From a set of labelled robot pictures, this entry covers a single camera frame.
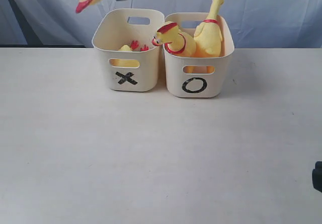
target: table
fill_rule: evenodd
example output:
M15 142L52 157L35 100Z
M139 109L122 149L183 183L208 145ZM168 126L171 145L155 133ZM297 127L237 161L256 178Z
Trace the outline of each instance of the table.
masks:
M0 223L320 223L321 59L237 49L180 99L107 89L93 49L0 48Z

